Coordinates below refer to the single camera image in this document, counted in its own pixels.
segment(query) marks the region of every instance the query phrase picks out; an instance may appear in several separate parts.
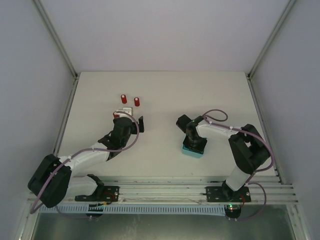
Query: purple cable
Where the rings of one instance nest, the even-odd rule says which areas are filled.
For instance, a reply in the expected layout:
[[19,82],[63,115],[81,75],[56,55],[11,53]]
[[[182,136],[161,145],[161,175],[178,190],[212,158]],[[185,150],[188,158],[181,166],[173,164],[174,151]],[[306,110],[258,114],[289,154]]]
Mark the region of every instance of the purple cable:
[[[220,113],[223,113],[223,114],[225,115],[225,119],[217,119],[217,118],[214,118],[214,117],[212,117],[212,116],[207,115],[208,113],[211,113],[211,112],[220,112]],[[221,109],[211,109],[211,110],[209,110],[209,111],[206,111],[202,116],[203,116],[203,117],[206,116],[207,118],[210,118],[210,119],[215,120],[215,121],[217,121],[217,122],[225,122],[225,121],[227,121],[228,118],[229,118],[228,114],[227,114],[225,111],[221,110]]]
[[[208,113],[214,112],[214,111],[223,113],[223,114],[226,116],[226,118],[225,118],[224,120],[217,120],[216,118],[213,118],[212,116],[207,115]],[[235,219],[235,220],[236,220],[236,221],[247,221],[247,220],[251,220],[251,219],[257,217],[258,215],[260,215],[260,214],[263,212],[263,210],[264,210],[265,207],[266,207],[266,204],[267,204],[267,194],[266,194],[266,191],[265,191],[264,187],[263,187],[261,184],[259,184],[259,183],[257,183],[257,182],[249,182],[249,181],[253,178],[253,176],[255,175],[255,173],[257,173],[257,172],[263,172],[263,171],[266,171],[266,170],[268,170],[268,169],[270,169],[270,168],[273,167],[273,165],[274,165],[274,163],[275,163],[275,155],[274,155],[274,152],[272,151],[271,147],[270,147],[260,136],[254,134],[254,133],[251,133],[251,132],[249,132],[249,131],[245,131],[245,130],[242,130],[242,129],[239,129],[239,128],[235,128],[235,127],[231,127],[231,126],[226,126],[226,125],[223,125],[223,124],[220,124],[220,123],[213,123],[213,122],[208,121],[208,118],[209,118],[209,119],[212,119],[212,120],[215,120],[215,121],[224,122],[224,121],[226,121],[226,120],[228,119],[228,114],[227,114],[226,112],[224,112],[224,111],[222,111],[222,110],[220,110],[220,109],[211,109],[211,110],[205,112],[202,116],[203,116],[203,119],[204,119],[208,124],[210,124],[210,125],[214,125],[214,126],[217,126],[217,127],[223,128],[223,129],[234,130],[234,131],[237,131],[237,132],[240,132],[240,133],[243,133],[243,134],[247,134],[247,135],[250,135],[250,136],[258,139],[261,143],[263,143],[263,145],[264,145],[264,146],[266,147],[266,149],[269,151],[270,157],[271,157],[271,163],[270,163],[270,165],[267,166],[267,167],[265,167],[265,168],[256,170],[256,171],[247,179],[247,181],[246,181],[246,183],[247,183],[248,185],[256,184],[256,185],[258,185],[258,186],[262,189],[263,195],[264,195],[263,206],[262,206],[262,208],[261,208],[256,214],[254,214],[254,215],[252,215],[252,216],[249,216],[249,217],[244,217],[244,218]]]
[[266,170],[272,168],[273,165],[274,165],[274,163],[275,163],[275,155],[274,155],[271,147],[270,147],[270,146],[265,142],[265,140],[263,140],[260,136],[254,134],[254,133],[252,133],[252,132],[242,130],[242,129],[240,129],[240,128],[230,127],[230,126],[226,126],[226,125],[223,125],[223,124],[220,124],[220,123],[214,123],[214,122],[208,121],[207,118],[210,118],[210,119],[213,119],[213,120],[215,120],[215,118],[213,118],[213,117],[211,117],[211,116],[209,116],[209,115],[206,115],[206,114],[207,114],[207,113],[210,113],[210,112],[212,112],[212,111],[218,111],[218,110],[219,110],[219,109],[212,109],[212,110],[207,111],[205,114],[202,115],[202,116],[203,116],[203,119],[204,119],[208,124],[210,124],[210,125],[214,125],[214,126],[217,126],[217,127],[223,128],[223,129],[228,129],[228,130],[237,131],[237,132],[240,132],[240,133],[243,133],[243,134],[247,134],[247,135],[250,135],[250,136],[258,139],[261,143],[263,143],[263,145],[265,146],[265,148],[266,148],[266,149],[269,151],[269,153],[270,153],[270,157],[271,157],[271,163],[270,163],[270,165],[267,166],[267,167],[265,167],[265,168],[256,170],[256,171],[251,175],[251,177],[247,180],[247,182],[254,176],[255,173],[263,172],[263,171],[266,171]]
[[85,148],[85,149],[82,149],[78,152],[76,152],[75,154],[73,154],[71,156],[71,158],[67,158],[63,163],[61,163],[51,174],[50,176],[48,177],[48,179],[45,181],[45,183],[43,184],[40,192],[38,193],[34,203],[32,204],[31,206],[31,210],[30,210],[30,214],[34,214],[42,205],[43,203],[39,204],[38,206],[37,203],[39,202],[42,194],[44,193],[46,187],[48,186],[49,182],[51,181],[51,179],[56,175],[56,173],[59,171],[59,169],[61,169],[64,165],[66,165],[71,159],[73,159],[74,157],[78,156],[79,154],[81,153],[84,153],[84,152],[92,152],[92,151],[101,151],[101,152],[110,152],[110,153],[119,153],[119,152],[122,152],[122,151],[125,151],[125,150],[128,150],[129,148],[131,148],[138,140],[138,137],[139,137],[139,125],[136,121],[136,119],[131,116],[130,114],[124,112],[124,111],[116,111],[116,113],[118,114],[124,114],[124,115],[127,115],[128,117],[130,117],[132,119],[132,121],[135,123],[135,126],[136,126],[136,137],[134,139],[134,141],[127,147],[125,148],[122,148],[122,149],[118,149],[118,150],[111,150],[111,149],[104,149],[104,148]]
[[230,219],[234,219],[237,222],[238,221],[248,221],[248,220],[254,219],[255,217],[259,216],[264,211],[264,209],[265,209],[265,207],[267,205],[267,194],[266,194],[266,191],[265,191],[264,187],[260,183],[257,183],[257,182],[248,182],[247,184],[248,185],[256,184],[262,189],[263,195],[264,195],[263,206],[256,214],[254,214],[252,216],[248,216],[248,217],[244,217],[244,218],[228,218],[229,220]]

